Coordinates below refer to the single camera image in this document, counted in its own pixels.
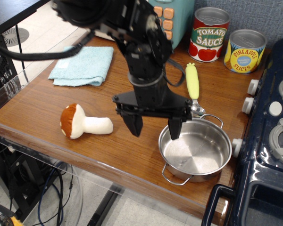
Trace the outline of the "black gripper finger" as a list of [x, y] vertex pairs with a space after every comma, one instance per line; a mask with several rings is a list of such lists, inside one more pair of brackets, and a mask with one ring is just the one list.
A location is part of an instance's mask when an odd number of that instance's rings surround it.
[[178, 139], [180, 136], [182, 128], [182, 119], [181, 118], [171, 118], [168, 119], [169, 133], [172, 140]]
[[130, 115], [126, 113], [122, 113], [121, 116], [131, 134], [139, 137], [143, 128], [142, 117], [140, 115]]

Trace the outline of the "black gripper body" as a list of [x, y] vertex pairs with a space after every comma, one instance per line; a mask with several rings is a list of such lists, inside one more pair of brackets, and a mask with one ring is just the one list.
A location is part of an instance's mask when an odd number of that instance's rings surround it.
[[116, 94], [112, 101], [116, 111], [122, 117], [159, 117], [181, 119], [192, 118], [190, 101], [170, 90], [163, 75], [150, 80], [137, 79], [128, 76], [133, 91]]

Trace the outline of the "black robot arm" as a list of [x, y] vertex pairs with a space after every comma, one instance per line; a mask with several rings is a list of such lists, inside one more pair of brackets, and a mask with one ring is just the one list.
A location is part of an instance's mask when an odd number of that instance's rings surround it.
[[170, 90], [166, 64], [172, 60], [172, 43], [163, 33], [154, 8], [145, 0], [57, 0], [58, 16], [91, 33], [110, 36], [123, 54], [132, 92], [113, 97], [117, 113], [134, 136], [143, 116], [168, 119], [171, 138], [179, 138], [182, 124], [192, 118], [191, 101]]

